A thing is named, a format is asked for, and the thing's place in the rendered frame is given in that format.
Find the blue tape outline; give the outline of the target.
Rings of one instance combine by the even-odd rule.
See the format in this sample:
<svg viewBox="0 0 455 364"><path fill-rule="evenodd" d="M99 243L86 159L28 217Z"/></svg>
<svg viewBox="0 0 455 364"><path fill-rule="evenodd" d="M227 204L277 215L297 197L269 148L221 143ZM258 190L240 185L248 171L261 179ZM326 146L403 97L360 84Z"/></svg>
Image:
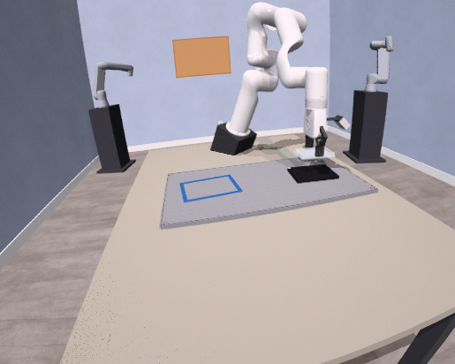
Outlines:
<svg viewBox="0 0 455 364"><path fill-rule="evenodd" d="M193 183L193 182L198 182L198 181L203 181L203 180L208 180L208 179L213 179L213 178L205 178L205 179L200 179L200 180L195 180L195 181L189 181L189 182L185 182L185 183L179 183L179 184L180 184L181 193L182 193L184 202L197 201L197 200L202 200L202 199L217 197L217 196L226 195L226 194L231 194L231 193L243 192L243 191L241 190L241 188L239 187L239 185L238 185L238 184L235 182L235 180L232 178L231 175L225 175L225 176L214 177L214 178L222 178L222 177L228 177L228 178L231 180L231 182L235 185L235 187L238 189L238 191L229 192L229 193L220 193L220 194L216 194L216 195L211 195L211 196L206 196L206 197L201 197L201 198L197 198L197 199L188 200L188 199L186 198L186 191L185 191L185 188L184 188L184 185L183 185L183 184Z"/></svg>

